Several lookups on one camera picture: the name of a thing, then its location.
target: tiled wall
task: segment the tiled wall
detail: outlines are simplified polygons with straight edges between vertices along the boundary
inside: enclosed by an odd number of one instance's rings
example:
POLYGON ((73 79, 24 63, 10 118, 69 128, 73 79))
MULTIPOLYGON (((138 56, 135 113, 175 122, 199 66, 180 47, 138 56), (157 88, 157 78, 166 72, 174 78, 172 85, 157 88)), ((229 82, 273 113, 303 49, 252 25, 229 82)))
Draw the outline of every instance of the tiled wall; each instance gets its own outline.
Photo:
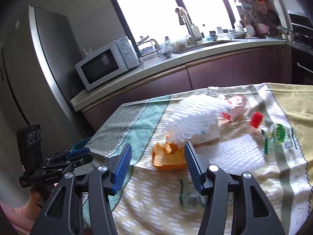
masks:
POLYGON ((67 16, 81 52, 91 47, 95 51, 125 35, 110 0, 20 0, 0 30, 0 41, 8 38, 29 4, 67 16))

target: red plastic piece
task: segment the red plastic piece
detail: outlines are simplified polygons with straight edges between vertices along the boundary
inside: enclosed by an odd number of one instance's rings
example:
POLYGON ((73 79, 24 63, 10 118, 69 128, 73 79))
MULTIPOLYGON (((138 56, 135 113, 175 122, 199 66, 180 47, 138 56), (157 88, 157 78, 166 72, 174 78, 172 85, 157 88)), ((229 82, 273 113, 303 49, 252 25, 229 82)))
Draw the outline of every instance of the red plastic piece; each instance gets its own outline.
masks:
POLYGON ((260 124, 262 123, 263 115, 260 112, 255 112, 251 118, 251 126, 254 128, 258 128, 260 124))

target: white microwave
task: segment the white microwave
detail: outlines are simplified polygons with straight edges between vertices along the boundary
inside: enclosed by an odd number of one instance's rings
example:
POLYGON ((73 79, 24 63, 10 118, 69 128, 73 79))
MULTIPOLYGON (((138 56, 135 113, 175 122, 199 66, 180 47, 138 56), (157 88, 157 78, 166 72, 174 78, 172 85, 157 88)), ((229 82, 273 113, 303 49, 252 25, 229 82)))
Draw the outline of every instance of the white microwave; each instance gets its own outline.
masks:
POLYGON ((135 49, 125 36, 86 56, 75 68, 89 91, 138 65, 135 49))

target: cabinet handle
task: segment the cabinet handle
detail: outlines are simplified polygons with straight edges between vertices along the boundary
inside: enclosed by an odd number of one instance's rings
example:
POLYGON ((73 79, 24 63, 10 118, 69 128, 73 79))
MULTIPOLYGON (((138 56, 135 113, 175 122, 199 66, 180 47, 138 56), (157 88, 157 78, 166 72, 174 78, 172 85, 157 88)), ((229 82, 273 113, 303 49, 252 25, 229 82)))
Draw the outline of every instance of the cabinet handle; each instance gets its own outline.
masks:
POLYGON ((298 62, 297 62, 297 65, 303 69, 306 69, 307 71, 309 71, 310 73, 313 73, 313 71, 309 70, 308 68, 305 68, 304 66, 300 65, 298 62))

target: window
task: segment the window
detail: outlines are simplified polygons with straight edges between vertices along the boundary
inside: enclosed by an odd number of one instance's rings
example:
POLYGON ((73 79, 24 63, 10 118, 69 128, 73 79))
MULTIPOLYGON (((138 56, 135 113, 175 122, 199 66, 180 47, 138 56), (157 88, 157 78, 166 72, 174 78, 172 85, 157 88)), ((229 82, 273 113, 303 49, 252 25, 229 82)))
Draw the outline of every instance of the window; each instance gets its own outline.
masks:
MULTIPOLYGON (((170 39, 184 37, 187 27, 179 24, 175 9, 176 0, 117 0, 124 18, 136 42, 140 36, 148 36, 162 43, 165 36, 170 39)), ((232 29, 223 0, 183 0, 192 22, 200 32, 208 34, 217 26, 232 29)))

